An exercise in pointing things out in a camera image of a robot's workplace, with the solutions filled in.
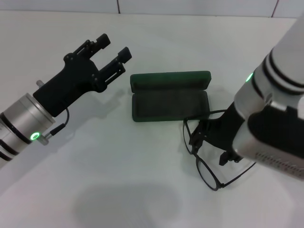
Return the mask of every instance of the black band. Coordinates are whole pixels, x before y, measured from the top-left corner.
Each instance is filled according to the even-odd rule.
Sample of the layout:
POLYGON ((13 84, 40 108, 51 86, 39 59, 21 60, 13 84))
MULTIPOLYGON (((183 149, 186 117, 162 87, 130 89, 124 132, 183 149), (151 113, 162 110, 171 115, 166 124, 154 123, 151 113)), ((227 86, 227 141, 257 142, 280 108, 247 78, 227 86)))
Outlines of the black band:
POLYGON ((281 79, 283 79, 284 81, 286 81, 287 83, 293 85, 293 86, 296 86, 296 87, 299 87, 299 88, 304 88, 304 85, 300 84, 300 83, 297 83, 297 82, 294 82, 293 80, 291 80, 290 78, 288 78, 286 75, 284 75, 275 65, 275 62, 274 62, 274 59, 272 57, 272 51, 270 52, 269 54, 269 62, 270 62, 270 65, 271 67, 273 68, 273 70, 275 71, 275 73, 277 75, 279 75, 279 77, 281 79))
POLYGON ((12 149, 10 146, 8 146, 3 140, 0 139, 0 146, 3 147, 7 152, 11 153, 12 155, 18 155, 19 153, 12 149))
POLYGON ((255 73, 253 73, 251 82, 252 82, 252 86, 253 86, 253 88, 255 89, 256 93, 257 93, 262 99, 264 99, 264 96, 263 96, 261 90, 257 87, 256 80, 255 80, 255 73))
POLYGON ((263 61, 263 72, 264 74, 266 75, 266 77, 268 78, 268 80, 271 82, 271 84, 275 85, 278 89, 280 89, 281 91, 283 92, 286 92, 288 94, 291 94, 291 95, 301 95, 302 92, 296 92, 296 91, 293 91, 293 90, 290 90, 290 89, 287 89, 283 86, 281 86, 280 84, 278 84, 274 78, 270 75, 269 71, 267 70, 267 67, 266 67, 266 58, 264 59, 263 61))
POLYGON ((14 132, 15 135, 17 135, 23 142, 30 145, 32 143, 31 140, 29 140, 27 137, 25 137, 14 125, 11 124, 11 122, 6 118, 4 113, 0 114, 1 120, 7 125, 8 128, 11 129, 12 132, 14 132))
POLYGON ((0 158, 2 158, 3 160, 6 160, 7 162, 9 162, 9 161, 12 160, 12 158, 6 156, 6 155, 5 155, 4 153, 2 153, 1 151, 0 151, 0 158))
POLYGON ((297 118, 296 109, 281 111, 267 105, 252 114, 247 125, 259 142, 304 159, 304 120, 297 118))

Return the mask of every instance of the cable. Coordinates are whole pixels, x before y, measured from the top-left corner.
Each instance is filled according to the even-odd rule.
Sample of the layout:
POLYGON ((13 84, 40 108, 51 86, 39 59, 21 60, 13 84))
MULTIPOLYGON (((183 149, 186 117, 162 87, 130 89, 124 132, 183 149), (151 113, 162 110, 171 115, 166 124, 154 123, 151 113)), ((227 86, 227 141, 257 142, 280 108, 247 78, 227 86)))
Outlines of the cable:
POLYGON ((65 126, 67 125, 68 121, 70 120, 70 111, 68 110, 68 108, 66 108, 66 122, 65 122, 65 126))
POLYGON ((46 134, 46 136, 48 135, 52 135, 54 136, 55 134, 57 134, 58 132, 60 132, 62 129, 64 129, 68 123, 68 121, 70 120, 70 112, 68 110, 68 108, 66 108, 66 121, 65 123, 62 123, 61 125, 59 125, 58 127, 55 127, 53 130, 51 130, 48 134, 46 134))

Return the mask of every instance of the ventilation grille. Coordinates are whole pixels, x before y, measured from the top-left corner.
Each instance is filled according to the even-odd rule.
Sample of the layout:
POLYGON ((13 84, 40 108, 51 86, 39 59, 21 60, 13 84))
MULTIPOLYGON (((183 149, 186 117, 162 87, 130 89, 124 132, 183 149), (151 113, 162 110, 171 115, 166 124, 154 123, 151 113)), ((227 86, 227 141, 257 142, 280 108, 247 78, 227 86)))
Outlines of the ventilation grille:
POLYGON ((290 161, 283 161, 277 156, 274 157, 273 155, 260 152, 256 152, 256 160, 283 172, 288 172, 289 174, 298 178, 304 179, 304 170, 297 167, 297 165, 292 164, 290 161))

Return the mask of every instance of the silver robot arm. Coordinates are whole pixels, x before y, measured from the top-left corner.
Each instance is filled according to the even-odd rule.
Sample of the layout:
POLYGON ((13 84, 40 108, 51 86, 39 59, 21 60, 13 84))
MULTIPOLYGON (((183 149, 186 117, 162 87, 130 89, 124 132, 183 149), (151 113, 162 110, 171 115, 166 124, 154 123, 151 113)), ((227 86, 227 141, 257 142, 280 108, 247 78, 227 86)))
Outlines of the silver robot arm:
POLYGON ((233 140, 241 157, 304 179, 304 15, 237 92, 234 105, 245 120, 233 140))
POLYGON ((64 57, 65 67, 61 72, 45 84, 37 81, 39 89, 33 96, 24 95, 0 114, 0 168, 35 140, 47 145, 48 139, 66 126, 67 108, 75 100, 89 91, 103 92, 125 72, 123 64, 132 57, 127 47, 101 70, 90 60, 109 44, 106 34, 96 42, 87 40, 64 57), (65 110, 66 122, 43 135, 55 123, 53 117, 65 110))

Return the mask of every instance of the white table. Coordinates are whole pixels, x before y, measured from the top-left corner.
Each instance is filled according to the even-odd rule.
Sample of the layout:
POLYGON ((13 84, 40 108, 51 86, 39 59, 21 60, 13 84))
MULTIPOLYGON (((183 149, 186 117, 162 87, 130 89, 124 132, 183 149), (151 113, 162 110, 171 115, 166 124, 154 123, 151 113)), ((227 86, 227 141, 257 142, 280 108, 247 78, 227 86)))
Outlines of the white table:
MULTIPOLYGON (((301 182, 257 165, 212 192, 185 150, 182 123, 134 123, 130 90, 131 74, 209 70, 211 109, 227 108, 294 21, 0 11, 2 111, 86 39, 106 33, 112 42, 93 58, 99 68, 125 46, 133 55, 104 93, 71 105, 68 127, 47 147, 34 143, 0 171, 0 227, 300 227, 301 182)), ((219 167, 220 154, 206 145, 201 156, 222 182, 250 164, 219 167)))

